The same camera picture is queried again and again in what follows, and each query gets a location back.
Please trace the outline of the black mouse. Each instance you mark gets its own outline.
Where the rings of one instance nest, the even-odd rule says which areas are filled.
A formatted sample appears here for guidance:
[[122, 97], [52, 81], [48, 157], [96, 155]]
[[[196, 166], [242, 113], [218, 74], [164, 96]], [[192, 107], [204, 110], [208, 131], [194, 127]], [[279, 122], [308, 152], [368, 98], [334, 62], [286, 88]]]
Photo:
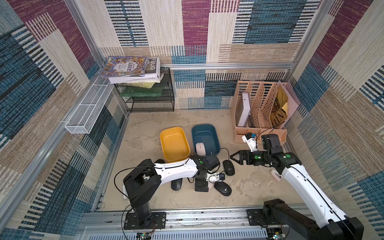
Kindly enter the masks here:
[[174, 191], [179, 191], [182, 187], [183, 179], [177, 179], [171, 181], [171, 188]]
[[228, 197], [232, 194], [232, 188], [225, 182], [215, 182], [214, 188], [225, 197]]
[[225, 160], [223, 161], [224, 173], [227, 176], [233, 176], [235, 174], [235, 167], [232, 161]]

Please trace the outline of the pink mouse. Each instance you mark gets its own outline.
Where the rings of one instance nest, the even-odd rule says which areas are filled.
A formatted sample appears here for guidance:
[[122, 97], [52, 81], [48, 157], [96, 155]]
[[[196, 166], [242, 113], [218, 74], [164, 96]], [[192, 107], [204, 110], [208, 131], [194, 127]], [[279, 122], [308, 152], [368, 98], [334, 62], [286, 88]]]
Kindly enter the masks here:
[[196, 143], [195, 150], [198, 156], [206, 156], [206, 149], [204, 143]]
[[277, 172], [277, 170], [272, 169], [271, 170], [271, 176], [276, 182], [280, 182], [283, 177]]

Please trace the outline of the yellow plastic bin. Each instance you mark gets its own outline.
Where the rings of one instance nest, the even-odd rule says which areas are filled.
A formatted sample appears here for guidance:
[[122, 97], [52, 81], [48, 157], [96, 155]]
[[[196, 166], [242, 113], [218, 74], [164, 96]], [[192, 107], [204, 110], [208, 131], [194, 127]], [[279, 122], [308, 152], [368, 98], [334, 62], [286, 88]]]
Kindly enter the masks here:
[[166, 163], [183, 161], [191, 155], [187, 137], [181, 127], [163, 130], [160, 140]]

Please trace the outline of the teal plastic bin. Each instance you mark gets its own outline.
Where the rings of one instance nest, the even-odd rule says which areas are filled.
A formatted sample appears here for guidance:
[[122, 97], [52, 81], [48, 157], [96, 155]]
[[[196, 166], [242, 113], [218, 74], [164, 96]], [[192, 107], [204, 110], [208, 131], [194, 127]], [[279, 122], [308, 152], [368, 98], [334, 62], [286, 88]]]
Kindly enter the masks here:
[[206, 149], [206, 156], [211, 154], [217, 155], [221, 151], [216, 128], [211, 124], [201, 124], [194, 126], [192, 128], [192, 138], [194, 149], [196, 143], [204, 143]]

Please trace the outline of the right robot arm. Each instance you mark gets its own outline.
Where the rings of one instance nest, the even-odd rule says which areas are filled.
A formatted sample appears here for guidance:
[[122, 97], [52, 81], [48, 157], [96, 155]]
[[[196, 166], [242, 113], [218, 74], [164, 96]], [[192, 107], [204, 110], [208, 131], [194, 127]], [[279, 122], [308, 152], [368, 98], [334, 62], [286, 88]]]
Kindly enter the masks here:
[[240, 165], [272, 167], [287, 180], [302, 198], [312, 218], [289, 207], [281, 199], [265, 201], [263, 210], [248, 211], [250, 224], [283, 223], [307, 240], [361, 240], [364, 226], [354, 217], [350, 218], [321, 190], [310, 177], [299, 158], [291, 152], [285, 153], [276, 134], [260, 137], [263, 151], [258, 151], [258, 136], [245, 134], [242, 139], [248, 151], [238, 151], [240, 157], [234, 161]]

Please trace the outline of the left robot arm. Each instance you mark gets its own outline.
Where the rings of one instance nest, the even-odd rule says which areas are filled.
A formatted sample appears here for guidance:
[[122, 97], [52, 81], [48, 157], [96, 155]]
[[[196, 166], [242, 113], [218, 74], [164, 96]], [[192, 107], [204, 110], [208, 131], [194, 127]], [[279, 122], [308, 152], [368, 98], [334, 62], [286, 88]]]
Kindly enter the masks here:
[[219, 173], [213, 170], [220, 167], [220, 161], [216, 155], [205, 157], [190, 156], [175, 163], [153, 163], [146, 159], [124, 178], [125, 192], [123, 195], [129, 199], [131, 208], [136, 217], [134, 227], [136, 229], [150, 229], [164, 225], [162, 220], [156, 220], [152, 214], [149, 201], [159, 186], [182, 180], [194, 178], [196, 192], [209, 191], [209, 178], [219, 177]]

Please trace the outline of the white binder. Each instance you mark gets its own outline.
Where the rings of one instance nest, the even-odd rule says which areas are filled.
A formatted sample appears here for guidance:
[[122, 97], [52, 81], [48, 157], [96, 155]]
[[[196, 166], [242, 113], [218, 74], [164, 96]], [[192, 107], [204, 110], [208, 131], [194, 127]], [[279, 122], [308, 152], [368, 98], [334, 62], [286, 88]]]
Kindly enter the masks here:
[[241, 94], [241, 99], [236, 107], [236, 126], [244, 127], [247, 123], [247, 119], [250, 115], [251, 105], [250, 96], [247, 92]]

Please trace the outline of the pink desk organizer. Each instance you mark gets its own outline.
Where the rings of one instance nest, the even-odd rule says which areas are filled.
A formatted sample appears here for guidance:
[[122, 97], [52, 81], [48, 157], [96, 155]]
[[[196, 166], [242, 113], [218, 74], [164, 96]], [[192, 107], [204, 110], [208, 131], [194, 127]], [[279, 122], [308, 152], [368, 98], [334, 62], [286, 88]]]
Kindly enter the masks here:
[[[250, 117], [254, 127], [245, 125], [237, 126], [236, 115], [241, 113], [240, 106], [243, 102], [242, 93], [248, 93], [250, 97]], [[235, 143], [243, 143], [242, 136], [247, 133], [258, 136], [258, 144], [262, 143], [261, 136], [276, 134], [282, 145], [287, 141], [287, 130], [279, 127], [273, 128], [270, 120], [273, 102], [278, 93], [276, 82], [238, 81], [235, 94], [231, 100], [231, 119]]]

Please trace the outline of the lilac folder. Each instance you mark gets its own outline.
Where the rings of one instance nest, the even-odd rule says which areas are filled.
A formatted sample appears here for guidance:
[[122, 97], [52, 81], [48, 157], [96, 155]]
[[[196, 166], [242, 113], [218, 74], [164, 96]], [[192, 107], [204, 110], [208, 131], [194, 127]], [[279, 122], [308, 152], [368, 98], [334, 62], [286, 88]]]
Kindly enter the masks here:
[[288, 96], [288, 112], [287, 112], [287, 119], [284, 121], [284, 123], [281, 124], [280, 129], [283, 129], [285, 125], [288, 123], [294, 112], [297, 110], [297, 108], [300, 105], [300, 101], [298, 97], [296, 96], [294, 89], [290, 83], [282, 83], [281, 81], [278, 81], [278, 87], [283, 86], [283, 89], [285, 93]]

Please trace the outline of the green folder on shelf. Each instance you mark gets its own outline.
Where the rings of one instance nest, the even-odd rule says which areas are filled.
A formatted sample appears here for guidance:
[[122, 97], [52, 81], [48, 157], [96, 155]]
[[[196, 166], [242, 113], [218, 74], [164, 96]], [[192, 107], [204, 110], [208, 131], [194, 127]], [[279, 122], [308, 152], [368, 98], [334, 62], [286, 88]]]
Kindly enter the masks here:
[[147, 88], [137, 88], [137, 87], [126, 87], [120, 93], [121, 97], [130, 98], [130, 97], [160, 97], [163, 93], [163, 88], [152, 87]]

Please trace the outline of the white book under stack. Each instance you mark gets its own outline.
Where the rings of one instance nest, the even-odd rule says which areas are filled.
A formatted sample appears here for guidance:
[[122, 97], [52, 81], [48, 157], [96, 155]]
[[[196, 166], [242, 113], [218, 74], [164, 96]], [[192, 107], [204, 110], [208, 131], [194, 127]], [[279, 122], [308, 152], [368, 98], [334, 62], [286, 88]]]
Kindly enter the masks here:
[[109, 77], [108, 80], [111, 84], [127, 84], [127, 83], [160, 83], [164, 74], [159, 76], [153, 75], [152, 77]]

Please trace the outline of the black folio book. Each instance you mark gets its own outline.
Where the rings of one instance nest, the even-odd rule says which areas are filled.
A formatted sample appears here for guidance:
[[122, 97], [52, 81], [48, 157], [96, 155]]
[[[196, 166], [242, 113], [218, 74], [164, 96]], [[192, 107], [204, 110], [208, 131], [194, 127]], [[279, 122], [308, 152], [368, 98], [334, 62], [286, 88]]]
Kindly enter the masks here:
[[160, 58], [149, 58], [145, 69], [145, 78], [158, 78], [160, 76]]

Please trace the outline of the colourful picture book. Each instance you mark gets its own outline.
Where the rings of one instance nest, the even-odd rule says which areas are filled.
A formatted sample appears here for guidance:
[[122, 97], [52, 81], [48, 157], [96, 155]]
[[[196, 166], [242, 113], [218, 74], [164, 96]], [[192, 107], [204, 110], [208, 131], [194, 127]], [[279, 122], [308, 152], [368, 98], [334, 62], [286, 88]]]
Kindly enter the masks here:
[[141, 77], [145, 74], [148, 63], [148, 57], [109, 57], [100, 77]]

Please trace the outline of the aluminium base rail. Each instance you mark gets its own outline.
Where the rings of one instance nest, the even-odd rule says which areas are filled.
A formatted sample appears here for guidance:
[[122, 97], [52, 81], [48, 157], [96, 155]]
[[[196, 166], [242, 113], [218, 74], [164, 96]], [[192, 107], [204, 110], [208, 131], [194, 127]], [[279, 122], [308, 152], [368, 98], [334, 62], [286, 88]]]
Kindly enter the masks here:
[[76, 240], [274, 240], [283, 231], [284, 240], [303, 236], [286, 224], [250, 225], [251, 206], [163, 210], [164, 228], [125, 230], [122, 211], [85, 213]]

